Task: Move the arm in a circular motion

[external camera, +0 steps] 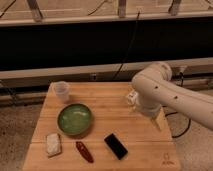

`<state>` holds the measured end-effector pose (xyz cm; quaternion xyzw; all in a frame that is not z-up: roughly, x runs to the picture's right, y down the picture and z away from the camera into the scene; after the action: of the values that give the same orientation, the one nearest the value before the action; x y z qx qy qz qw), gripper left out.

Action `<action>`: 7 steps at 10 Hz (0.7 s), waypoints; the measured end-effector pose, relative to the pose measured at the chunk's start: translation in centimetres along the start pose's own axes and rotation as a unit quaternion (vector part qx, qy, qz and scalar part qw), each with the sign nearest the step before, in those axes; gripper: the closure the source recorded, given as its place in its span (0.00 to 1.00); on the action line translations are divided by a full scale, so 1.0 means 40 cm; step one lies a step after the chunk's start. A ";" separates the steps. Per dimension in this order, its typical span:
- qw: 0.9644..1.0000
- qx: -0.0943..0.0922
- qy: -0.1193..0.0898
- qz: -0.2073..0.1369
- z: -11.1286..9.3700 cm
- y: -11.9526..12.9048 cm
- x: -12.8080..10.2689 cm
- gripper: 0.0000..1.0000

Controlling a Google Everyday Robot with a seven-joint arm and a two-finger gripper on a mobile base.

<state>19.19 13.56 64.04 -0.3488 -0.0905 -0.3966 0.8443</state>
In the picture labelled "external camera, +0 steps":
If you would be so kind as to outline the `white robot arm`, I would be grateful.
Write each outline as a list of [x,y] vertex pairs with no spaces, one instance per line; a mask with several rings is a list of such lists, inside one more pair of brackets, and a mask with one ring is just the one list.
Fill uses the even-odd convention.
[[149,118],[156,118],[165,105],[213,130],[213,96],[177,86],[171,78],[168,63],[150,64],[132,78],[129,104]]

